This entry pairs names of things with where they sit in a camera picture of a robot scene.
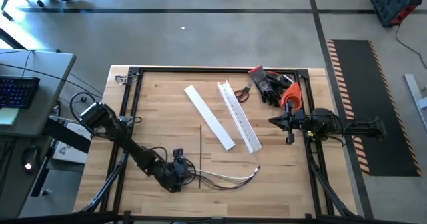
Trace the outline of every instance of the work glove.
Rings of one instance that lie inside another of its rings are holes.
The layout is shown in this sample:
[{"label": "work glove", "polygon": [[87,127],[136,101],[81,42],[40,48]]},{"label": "work glove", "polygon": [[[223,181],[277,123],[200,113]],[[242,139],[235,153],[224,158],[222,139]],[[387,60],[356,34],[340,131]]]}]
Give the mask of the work glove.
[{"label": "work glove", "polygon": [[270,85],[281,95],[284,93],[284,89],[288,89],[292,84],[287,80],[283,75],[279,75],[273,71],[266,71],[267,80],[270,82]]},{"label": "work glove", "polygon": [[256,87],[260,91],[262,102],[268,102],[268,105],[279,107],[280,94],[277,92],[276,88],[272,87],[262,66],[257,66],[248,71],[248,73],[249,77],[254,81]]}]

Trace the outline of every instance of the white cable channel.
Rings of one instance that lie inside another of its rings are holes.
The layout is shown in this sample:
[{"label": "white cable channel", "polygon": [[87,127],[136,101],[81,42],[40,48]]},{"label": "white cable channel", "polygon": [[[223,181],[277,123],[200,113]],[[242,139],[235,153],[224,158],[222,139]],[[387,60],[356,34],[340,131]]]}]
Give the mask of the white cable channel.
[{"label": "white cable channel", "polygon": [[194,86],[189,86],[184,89],[188,97],[191,99],[201,116],[205,119],[215,136],[220,140],[221,144],[228,151],[234,147],[232,138],[228,135],[227,131],[222,127],[221,123],[216,119],[211,109],[206,105],[205,101],[200,97],[199,93],[195,90]]},{"label": "white cable channel", "polygon": [[226,102],[228,111],[230,111],[234,123],[238,127],[240,135],[245,141],[249,152],[253,153],[261,149],[261,143],[258,141],[258,138],[256,137],[254,130],[248,121],[248,118],[246,118],[242,107],[240,107],[239,101],[236,99],[236,96],[234,96],[234,92],[228,81],[226,80],[226,82],[222,85],[218,83],[218,89],[220,90],[222,98]]}]

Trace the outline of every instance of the black floor line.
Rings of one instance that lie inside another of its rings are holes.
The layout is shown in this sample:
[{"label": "black floor line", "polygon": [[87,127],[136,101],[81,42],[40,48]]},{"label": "black floor line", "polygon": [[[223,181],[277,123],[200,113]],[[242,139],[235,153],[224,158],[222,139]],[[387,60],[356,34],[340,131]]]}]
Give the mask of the black floor line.
[{"label": "black floor line", "polygon": [[[18,7],[24,13],[255,13],[255,14],[310,14],[311,9],[110,9],[110,8],[38,8]],[[318,14],[375,14],[373,9],[321,9]],[[412,14],[427,14],[427,10],[415,10]]]},{"label": "black floor line", "polygon": [[[335,100],[340,100],[340,92],[338,89],[338,82],[335,80],[334,70],[332,68],[332,62],[329,58],[328,46],[326,45],[325,35],[322,29],[322,23],[320,21],[319,11],[316,5],[315,0],[310,0],[310,5],[313,11],[314,25],[316,26],[316,31],[318,34],[318,39],[320,43],[320,49],[322,50],[323,58],[326,64],[326,71],[328,72],[328,77],[330,78],[330,85],[332,88],[332,93]],[[336,102],[336,107],[338,110],[338,115],[340,117],[345,117],[344,106],[342,103]],[[368,192],[366,190],[365,182],[363,180],[362,172],[360,170],[359,162],[356,156],[356,150],[352,142],[347,145],[348,154],[350,157],[350,163],[352,164],[354,179],[356,182],[360,202],[362,204],[362,210],[365,218],[373,219],[374,215],[372,213],[371,204],[369,202]]]},{"label": "black floor line", "polygon": [[265,13],[265,14],[310,14],[311,9],[103,9],[103,8],[27,8],[18,10],[26,13]]}]

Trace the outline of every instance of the orange nozzle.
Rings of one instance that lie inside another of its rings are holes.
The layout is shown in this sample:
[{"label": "orange nozzle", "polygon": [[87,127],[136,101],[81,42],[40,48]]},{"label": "orange nozzle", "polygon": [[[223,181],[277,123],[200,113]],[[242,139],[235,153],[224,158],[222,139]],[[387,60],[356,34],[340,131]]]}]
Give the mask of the orange nozzle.
[{"label": "orange nozzle", "polygon": [[292,85],[286,90],[282,99],[280,99],[280,107],[283,107],[288,101],[294,103],[293,110],[299,110],[302,107],[302,93],[298,83],[292,83]]}]

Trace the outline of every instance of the gray floor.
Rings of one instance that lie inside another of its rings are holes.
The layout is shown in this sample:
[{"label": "gray floor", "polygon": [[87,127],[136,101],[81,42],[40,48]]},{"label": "gray floor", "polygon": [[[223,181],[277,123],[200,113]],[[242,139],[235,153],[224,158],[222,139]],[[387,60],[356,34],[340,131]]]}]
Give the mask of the gray floor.
[{"label": "gray floor", "polygon": [[[372,9],[369,0],[316,0],[316,3],[318,9]],[[45,1],[45,4],[112,9],[310,8],[309,0],[82,0]],[[11,0],[7,10],[15,22],[0,20],[6,31],[27,48],[58,48],[76,54],[72,72],[100,91],[110,65],[325,67],[312,14],[26,13],[18,7],[36,6],[33,0]],[[427,2],[420,9],[427,9]],[[375,15],[320,15],[320,19],[327,39],[367,39],[374,43],[421,170],[425,172],[427,131],[402,78],[405,73],[413,73],[420,86],[427,85],[427,70],[419,58],[397,43],[396,28],[384,29]],[[411,15],[399,36],[427,58],[425,23],[427,15]],[[76,91],[66,85],[61,96],[69,99]],[[21,215],[71,211],[80,176],[51,173],[46,185],[67,178],[66,175],[72,181],[62,184],[58,191],[56,185],[52,187],[54,193],[50,198],[29,200]],[[375,218],[425,223],[426,181],[425,177],[365,177]]]}]

